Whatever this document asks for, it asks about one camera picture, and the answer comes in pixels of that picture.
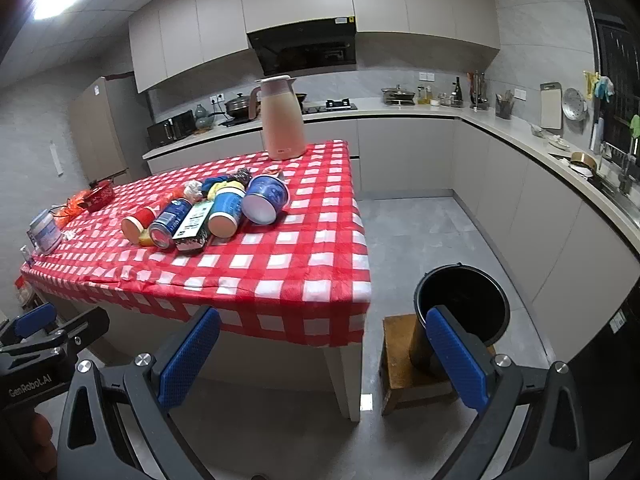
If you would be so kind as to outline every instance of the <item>wooden stool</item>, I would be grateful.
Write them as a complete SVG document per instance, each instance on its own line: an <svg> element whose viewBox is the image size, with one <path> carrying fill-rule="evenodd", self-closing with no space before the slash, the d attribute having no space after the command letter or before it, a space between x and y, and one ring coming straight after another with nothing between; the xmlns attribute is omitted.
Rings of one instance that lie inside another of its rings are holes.
<svg viewBox="0 0 640 480"><path fill-rule="evenodd" d="M432 402L453 402L458 394L449 380L425 374L409 360L409 346L418 322L415 314L389 316L382 320L384 342L380 357L380 378L384 390L382 415L394 409L421 406ZM489 352L494 354L493 347Z"/></svg>

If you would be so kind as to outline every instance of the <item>blue gripper pad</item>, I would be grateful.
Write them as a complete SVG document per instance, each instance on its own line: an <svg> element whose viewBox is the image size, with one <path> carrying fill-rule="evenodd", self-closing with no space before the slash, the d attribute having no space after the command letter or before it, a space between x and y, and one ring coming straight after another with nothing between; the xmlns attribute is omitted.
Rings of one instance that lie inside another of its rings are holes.
<svg viewBox="0 0 640 480"><path fill-rule="evenodd" d="M42 330L49 323L52 323L55 320L56 308L50 303L45 303L44 305L23 314L15 320L15 336L25 339L26 337L35 334L38 330Z"/></svg>
<svg viewBox="0 0 640 480"><path fill-rule="evenodd" d="M220 314L210 308L191 330L160 375L158 402L166 410L180 406L220 335Z"/></svg>
<svg viewBox="0 0 640 480"><path fill-rule="evenodd" d="M482 412L489 403L486 378L456 332L437 308L426 316L427 338L458 395L468 408Z"/></svg>

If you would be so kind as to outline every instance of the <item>refrigerator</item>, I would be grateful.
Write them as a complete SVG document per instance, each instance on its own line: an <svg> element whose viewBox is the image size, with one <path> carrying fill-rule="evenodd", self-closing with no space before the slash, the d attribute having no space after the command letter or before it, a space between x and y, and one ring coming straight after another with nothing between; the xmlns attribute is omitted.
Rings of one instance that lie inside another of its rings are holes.
<svg viewBox="0 0 640 480"><path fill-rule="evenodd" d="M121 185L150 175L152 119L133 74L100 77L69 105L71 136L87 183L112 178Z"/></svg>

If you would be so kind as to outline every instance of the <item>power outlet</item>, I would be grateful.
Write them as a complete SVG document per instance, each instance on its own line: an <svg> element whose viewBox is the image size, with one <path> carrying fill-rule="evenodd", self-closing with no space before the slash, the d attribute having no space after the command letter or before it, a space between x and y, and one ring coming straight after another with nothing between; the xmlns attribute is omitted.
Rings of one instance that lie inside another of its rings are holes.
<svg viewBox="0 0 640 480"><path fill-rule="evenodd" d="M211 101L212 105L218 104L218 103L224 103L225 102L225 95L220 93L220 94L216 94L216 95L212 95L211 97L209 97L209 100Z"/></svg>

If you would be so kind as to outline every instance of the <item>countertop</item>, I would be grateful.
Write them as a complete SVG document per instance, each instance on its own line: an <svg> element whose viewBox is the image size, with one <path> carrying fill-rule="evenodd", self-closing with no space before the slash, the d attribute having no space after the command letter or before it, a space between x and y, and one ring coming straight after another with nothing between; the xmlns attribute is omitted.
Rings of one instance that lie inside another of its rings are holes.
<svg viewBox="0 0 640 480"><path fill-rule="evenodd" d="M473 111L472 108L450 108L450 107L433 107L431 105L415 105L415 106L388 106L383 104L382 98L357 98L352 99L357 110L343 110L337 112L324 112L319 114L308 114L303 116L305 123L315 122L326 119L335 118L363 118L369 116L423 116L434 118L460 118L469 124L482 128L483 130L493 134L496 137L512 144L517 149L529 155L530 158L537 160L549 170L553 171L557 176L561 177L569 186L572 186L587 198L596 208L600 209L604 215L622 232L629 243L640 254L640 230L620 211L613 203L611 203L602 193L595 189L583 177L579 176L575 171L561 164L555 157L548 154L548 142L539 137L535 137L531 133L530 125L527 121L512 117L510 120L501 119L495 116L492 108L487 111ZM181 150L194 144L201 144L208 140L214 140L218 137L228 137L232 134L240 134L260 130L262 121L255 120L250 123L240 124L226 128L224 126L215 126L212 130L204 134L189 136L185 139L156 148L145 153L145 160L155 158L156 156L165 155L167 153ZM571 145L571 152L585 151Z"/></svg>

